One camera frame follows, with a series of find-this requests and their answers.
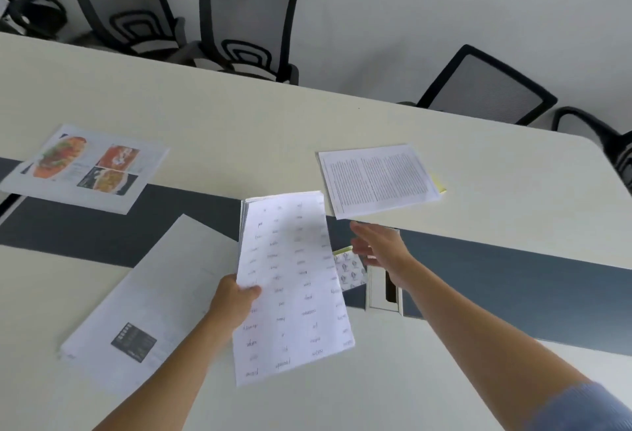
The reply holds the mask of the person's left hand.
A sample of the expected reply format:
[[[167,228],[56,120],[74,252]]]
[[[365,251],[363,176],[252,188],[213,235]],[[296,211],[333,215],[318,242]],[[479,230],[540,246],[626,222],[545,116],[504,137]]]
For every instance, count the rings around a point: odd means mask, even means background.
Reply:
[[[208,315],[228,332],[233,332],[246,320],[255,301],[239,299],[238,285],[236,274],[225,275],[210,302]]]

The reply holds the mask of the person's right hand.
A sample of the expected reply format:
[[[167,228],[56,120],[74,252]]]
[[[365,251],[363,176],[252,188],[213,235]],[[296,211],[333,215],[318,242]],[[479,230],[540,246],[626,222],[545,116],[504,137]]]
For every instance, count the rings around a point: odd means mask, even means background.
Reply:
[[[350,229],[355,235],[351,240],[353,253],[368,266],[384,268],[396,286],[410,291],[419,263],[409,252],[399,232],[354,220],[350,223]]]

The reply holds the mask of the white handwritten paper sheets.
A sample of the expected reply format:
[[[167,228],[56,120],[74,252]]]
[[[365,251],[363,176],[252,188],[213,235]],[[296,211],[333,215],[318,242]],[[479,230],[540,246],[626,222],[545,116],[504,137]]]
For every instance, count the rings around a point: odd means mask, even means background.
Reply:
[[[244,200],[236,283],[260,287],[233,332],[236,386],[355,347],[320,191]]]

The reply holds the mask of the person's left forearm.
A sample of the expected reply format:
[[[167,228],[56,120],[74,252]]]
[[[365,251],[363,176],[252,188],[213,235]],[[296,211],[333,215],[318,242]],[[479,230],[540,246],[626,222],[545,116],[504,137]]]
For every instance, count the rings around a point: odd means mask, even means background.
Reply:
[[[210,310],[156,372],[93,431],[182,431],[210,364],[247,314]]]

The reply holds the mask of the person's right forearm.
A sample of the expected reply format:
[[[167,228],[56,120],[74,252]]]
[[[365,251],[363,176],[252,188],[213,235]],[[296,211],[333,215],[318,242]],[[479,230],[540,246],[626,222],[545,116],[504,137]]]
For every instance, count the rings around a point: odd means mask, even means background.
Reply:
[[[414,258],[385,267],[505,431],[632,431],[632,410],[604,386]]]

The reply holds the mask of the patterned white card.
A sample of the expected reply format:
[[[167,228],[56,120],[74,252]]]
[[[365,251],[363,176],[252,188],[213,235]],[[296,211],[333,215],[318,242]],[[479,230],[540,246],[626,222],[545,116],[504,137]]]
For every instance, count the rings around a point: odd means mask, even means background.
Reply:
[[[352,246],[334,251],[333,256],[343,292],[367,284],[367,271],[359,256],[353,252]]]

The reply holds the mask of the white text-printed paper sheet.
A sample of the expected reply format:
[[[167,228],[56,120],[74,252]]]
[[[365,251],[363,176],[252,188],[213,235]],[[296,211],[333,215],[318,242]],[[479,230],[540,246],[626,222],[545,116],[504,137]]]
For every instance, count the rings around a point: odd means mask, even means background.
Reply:
[[[351,219],[440,200],[410,145],[317,153],[336,219]]]

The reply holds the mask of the white paper with black square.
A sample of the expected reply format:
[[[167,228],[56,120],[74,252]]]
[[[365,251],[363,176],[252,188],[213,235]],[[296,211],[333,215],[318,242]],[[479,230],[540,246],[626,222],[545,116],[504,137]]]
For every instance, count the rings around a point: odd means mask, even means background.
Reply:
[[[238,251],[237,241],[181,215],[61,345],[62,357],[131,395],[207,313]]]

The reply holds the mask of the paper sheet with food photos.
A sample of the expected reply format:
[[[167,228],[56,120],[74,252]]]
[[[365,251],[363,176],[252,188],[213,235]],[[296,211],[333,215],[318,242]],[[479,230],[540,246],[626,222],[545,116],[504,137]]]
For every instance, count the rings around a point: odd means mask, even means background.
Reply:
[[[0,191],[125,215],[169,151],[160,143],[63,124],[0,180]]]

